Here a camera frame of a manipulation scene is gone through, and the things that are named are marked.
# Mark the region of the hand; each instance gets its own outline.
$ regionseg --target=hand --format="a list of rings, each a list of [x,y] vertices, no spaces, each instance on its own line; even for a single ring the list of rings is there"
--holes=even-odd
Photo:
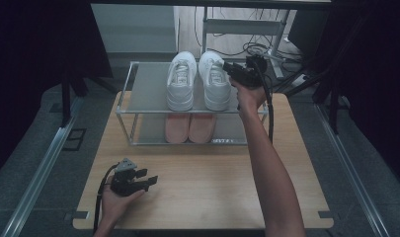
[[[108,177],[107,184],[113,180],[112,176]],[[116,195],[110,185],[104,185],[104,192],[102,193],[102,218],[107,218],[109,221],[117,223],[121,216],[128,209],[129,205],[144,195],[145,190],[137,191],[128,197],[121,197]]]
[[[230,78],[232,86],[237,88],[237,100],[240,106],[240,118],[244,119],[250,115],[256,115],[258,108],[266,100],[263,87],[249,89]]]

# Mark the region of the pink slipper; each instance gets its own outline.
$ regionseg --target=pink slipper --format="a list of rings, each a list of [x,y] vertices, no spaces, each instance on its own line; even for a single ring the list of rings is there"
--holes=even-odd
[[[190,114],[168,114],[165,136],[169,143],[183,143],[188,139]]]
[[[214,114],[193,114],[190,124],[189,138],[195,143],[211,141],[215,128]]]

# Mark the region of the gray carpet floor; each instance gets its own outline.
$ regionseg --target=gray carpet floor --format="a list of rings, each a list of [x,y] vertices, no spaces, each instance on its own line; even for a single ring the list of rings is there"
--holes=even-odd
[[[121,88],[125,70],[108,80]],[[95,158],[115,94],[91,80],[73,132],[85,131],[79,149],[62,150],[20,236],[91,236],[76,230],[71,215],[76,210]],[[289,98],[305,145],[313,162],[335,225],[331,229],[307,229],[307,236],[374,236],[374,232],[348,180],[341,162],[311,101],[314,88]],[[61,123],[61,91],[54,87],[41,99],[34,123],[0,171],[0,235],[32,179]],[[360,178],[378,207],[390,236],[400,236],[400,184],[379,154],[340,110],[338,130]],[[67,141],[65,148],[75,148]],[[113,236],[260,236],[262,231],[124,231]]]

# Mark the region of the floor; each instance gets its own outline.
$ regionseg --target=floor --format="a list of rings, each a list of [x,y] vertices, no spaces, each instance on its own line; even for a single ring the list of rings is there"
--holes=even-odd
[[[236,17],[248,19],[258,18],[261,10],[240,10],[238,13],[228,9],[214,8],[214,17]],[[266,10],[263,16],[275,18],[277,10]],[[196,58],[200,57],[200,45],[197,43],[195,31],[200,32],[200,8],[197,9],[197,28],[193,28],[195,8],[187,8],[181,15],[181,35],[186,41],[180,41],[180,50],[191,51]],[[291,19],[287,25],[288,33]],[[227,54],[242,50],[242,45],[251,36],[233,38],[232,36],[212,36],[208,39],[208,47],[218,48]],[[264,44],[268,41],[256,37]],[[230,45],[220,47],[218,43]],[[281,50],[299,53],[293,44],[283,40]],[[244,54],[235,57],[243,58]],[[299,63],[286,66],[284,72],[297,70]],[[106,79],[116,88],[122,88],[126,72],[122,68],[115,70],[114,79]],[[93,159],[102,137],[108,115],[112,109],[115,94],[86,80],[90,89],[84,98],[82,109],[73,125],[73,134],[83,134],[79,145],[75,140],[65,142],[63,150],[49,172],[49,176],[40,191],[37,201],[22,227],[20,236],[91,236],[91,230],[76,230],[72,226],[72,216],[86,184]],[[307,229],[307,236],[375,236],[368,221],[364,206],[360,204],[340,156],[330,140],[323,121],[312,103],[311,95],[315,87],[310,87],[290,98],[289,102],[299,126],[301,135],[313,162],[326,200],[335,219],[330,229]],[[54,87],[46,91],[41,100],[41,108],[26,136],[18,145],[6,165],[0,171],[0,235],[14,213],[24,191],[33,178],[46,150],[58,131],[61,123],[61,89]],[[377,208],[389,236],[400,236],[400,184],[385,165],[382,158],[357,129],[348,116],[346,107],[338,114],[339,138],[345,147],[350,160],[354,164],[364,188]],[[116,230],[113,236],[260,236],[261,230],[244,231],[124,231]]]

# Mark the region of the wooden table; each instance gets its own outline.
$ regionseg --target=wooden table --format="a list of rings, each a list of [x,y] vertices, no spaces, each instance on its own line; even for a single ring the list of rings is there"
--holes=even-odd
[[[128,101],[129,92],[125,93]],[[246,146],[155,145],[130,146],[116,116],[120,94],[111,110],[74,219],[77,229],[92,229],[96,194],[107,170],[124,157],[158,183],[127,211],[117,228],[123,229],[263,229],[264,221]],[[287,98],[274,94],[274,146],[297,191],[306,228],[330,228],[332,218],[319,181],[296,125]],[[132,115],[125,125],[132,125]]]

